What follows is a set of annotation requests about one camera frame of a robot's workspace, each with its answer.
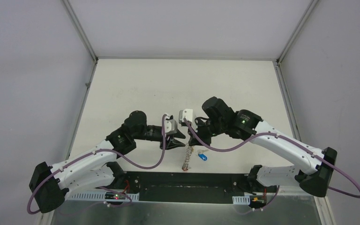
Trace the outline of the aluminium frame rail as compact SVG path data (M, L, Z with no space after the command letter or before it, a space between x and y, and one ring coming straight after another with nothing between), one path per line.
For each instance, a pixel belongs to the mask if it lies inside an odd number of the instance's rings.
M332 172L323 167L311 175L292 167L256 165L249 173L181 173L181 172L123 172L115 171L114 180L106 187L119 188L130 182L132 192L145 188L220 188L228 192L257 193L275 186L296 187L304 192L325 197Z

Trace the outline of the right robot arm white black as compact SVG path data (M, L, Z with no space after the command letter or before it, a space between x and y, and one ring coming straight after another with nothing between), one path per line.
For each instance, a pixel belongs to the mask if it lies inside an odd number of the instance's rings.
M286 159L291 166L254 165L246 176L246 192L259 192L273 186L300 187L306 193L325 197L337 159L337 151L302 143L271 126L261 116L249 111L234 111L222 99L211 97L202 105L206 117L197 117L192 109L179 113L179 122L188 128L189 144L216 152L230 152L246 143L256 144ZM211 140L221 134L242 143L228 149L211 147Z

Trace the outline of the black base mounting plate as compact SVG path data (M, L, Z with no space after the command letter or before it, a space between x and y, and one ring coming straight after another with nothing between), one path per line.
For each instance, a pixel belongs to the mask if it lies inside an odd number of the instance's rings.
M243 173L126 172L106 188L138 194L144 202L232 204L233 197L276 192Z

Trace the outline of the blue key tag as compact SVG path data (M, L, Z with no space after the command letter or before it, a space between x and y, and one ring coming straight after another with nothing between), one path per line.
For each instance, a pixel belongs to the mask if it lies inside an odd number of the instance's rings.
M208 159L207 156L204 154L198 154L198 157L203 161L207 161L207 159Z

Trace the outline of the metal disc with key rings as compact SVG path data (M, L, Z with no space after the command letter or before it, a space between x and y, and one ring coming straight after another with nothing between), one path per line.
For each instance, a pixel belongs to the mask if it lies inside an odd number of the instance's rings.
M191 169L191 166L190 166L190 161L192 159L192 155L195 151L195 148L194 146L187 146L186 147L186 152L185 152L185 157L184 157L184 161L183 161L183 164L182 164L182 171L184 172L187 172Z

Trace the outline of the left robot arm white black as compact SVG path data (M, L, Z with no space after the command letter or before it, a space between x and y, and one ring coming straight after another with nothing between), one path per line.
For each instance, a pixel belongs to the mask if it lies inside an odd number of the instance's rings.
M72 195L90 188L110 186L115 190L120 189L124 185L124 172L116 162L119 158L144 170L158 167L167 149L185 146L177 139L185 138L178 130L178 124L186 116L184 110L180 111L179 120L164 114L161 125L154 126L147 124L144 112L134 111L118 129L85 153L53 165L46 162L38 164L29 183L32 194L27 212L48 213L57 209ZM156 164L142 166L125 156L136 148L136 140L160 143L162 152Z

